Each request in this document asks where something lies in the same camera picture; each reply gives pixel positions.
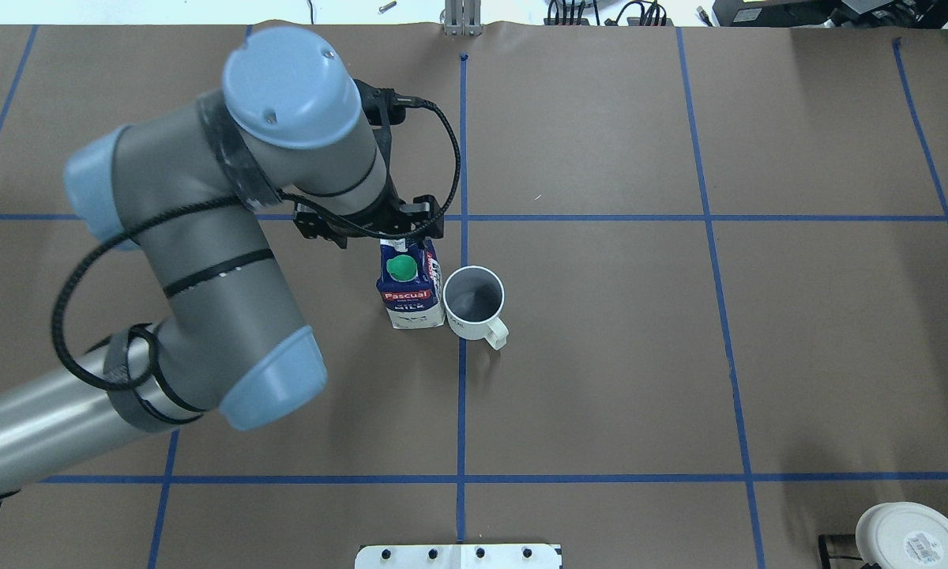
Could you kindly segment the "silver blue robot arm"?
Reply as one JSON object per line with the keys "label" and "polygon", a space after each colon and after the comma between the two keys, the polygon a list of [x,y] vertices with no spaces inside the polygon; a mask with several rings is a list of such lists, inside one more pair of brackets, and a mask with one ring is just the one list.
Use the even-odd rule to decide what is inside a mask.
{"label": "silver blue robot arm", "polygon": [[[258,220],[292,202],[308,239],[438,239],[452,204],[398,197],[391,127],[434,102],[352,78],[306,28],[269,28],[226,58],[217,90],[124,125],[76,152],[63,182],[98,246],[51,311],[59,366],[0,395],[0,504],[25,485],[217,410],[235,429],[318,396],[327,370]],[[109,335],[83,356],[66,310],[107,252],[141,251],[171,316]]]}

